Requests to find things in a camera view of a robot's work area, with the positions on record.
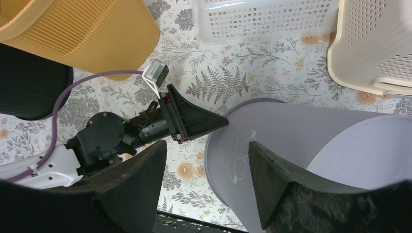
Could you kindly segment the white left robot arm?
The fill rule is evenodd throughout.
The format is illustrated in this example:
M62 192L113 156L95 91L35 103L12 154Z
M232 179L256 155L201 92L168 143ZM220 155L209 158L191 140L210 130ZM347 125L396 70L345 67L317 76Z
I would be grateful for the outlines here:
M83 178L134 156L138 148L170 136L184 143L229 125L227 118L203 109L169 84L167 92L136 117L111 112L95 114L86 127L51 155L39 155L2 165L0 178L22 186L47 189L71 186Z

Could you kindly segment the white mesh plastic basket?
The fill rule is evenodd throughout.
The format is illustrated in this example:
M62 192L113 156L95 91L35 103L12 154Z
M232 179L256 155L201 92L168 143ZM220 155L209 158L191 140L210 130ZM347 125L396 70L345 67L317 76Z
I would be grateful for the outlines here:
M205 46L321 35L336 30L337 0L193 0L195 38Z

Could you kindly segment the yellow plastic waste bin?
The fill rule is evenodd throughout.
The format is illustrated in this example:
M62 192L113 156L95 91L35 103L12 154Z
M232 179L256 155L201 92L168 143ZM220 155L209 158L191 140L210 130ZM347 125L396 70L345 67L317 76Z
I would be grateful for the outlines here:
M0 41L13 48L123 81L159 42L141 0L3 0Z

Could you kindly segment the black bucket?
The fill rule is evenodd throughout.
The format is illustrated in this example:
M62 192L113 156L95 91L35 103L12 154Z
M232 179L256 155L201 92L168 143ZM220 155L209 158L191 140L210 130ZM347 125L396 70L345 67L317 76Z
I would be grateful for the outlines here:
M23 120L52 116L59 95L73 84L73 68L0 46L0 112Z

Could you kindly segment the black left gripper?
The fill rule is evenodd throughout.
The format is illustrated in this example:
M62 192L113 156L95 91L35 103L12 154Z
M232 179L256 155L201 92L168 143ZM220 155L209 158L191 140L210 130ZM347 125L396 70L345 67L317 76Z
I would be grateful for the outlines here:
M182 144L229 125L229 120L185 99L172 85L160 99L130 119L133 126L131 147L137 149L170 136Z

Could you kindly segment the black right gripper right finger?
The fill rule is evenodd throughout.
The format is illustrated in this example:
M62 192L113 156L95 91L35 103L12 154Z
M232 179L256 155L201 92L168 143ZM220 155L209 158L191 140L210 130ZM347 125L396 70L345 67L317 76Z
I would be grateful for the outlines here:
M262 229L269 233L409 233L412 182L366 190L331 181L249 143Z

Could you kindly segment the large cream plastic basket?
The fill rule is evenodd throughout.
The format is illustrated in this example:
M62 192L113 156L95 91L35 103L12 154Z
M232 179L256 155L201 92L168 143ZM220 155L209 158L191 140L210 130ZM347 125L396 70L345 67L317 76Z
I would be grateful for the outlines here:
M412 2L342 0L327 69L337 84L375 95L412 95Z

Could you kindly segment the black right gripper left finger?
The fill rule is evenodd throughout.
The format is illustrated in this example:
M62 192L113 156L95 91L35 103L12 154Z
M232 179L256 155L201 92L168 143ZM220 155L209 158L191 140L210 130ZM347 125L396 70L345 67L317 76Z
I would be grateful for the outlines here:
M167 160L159 140L135 157L70 187L0 183L3 233L150 233Z

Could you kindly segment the grey plastic bucket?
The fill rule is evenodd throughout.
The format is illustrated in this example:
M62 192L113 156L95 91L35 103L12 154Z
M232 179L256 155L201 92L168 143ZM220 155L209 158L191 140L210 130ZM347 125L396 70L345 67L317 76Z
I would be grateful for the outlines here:
M324 178L374 189L412 177L409 116L310 107L274 99L243 102L207 139L205 170L217 197L247 231L260 233L248 147L258 141Z

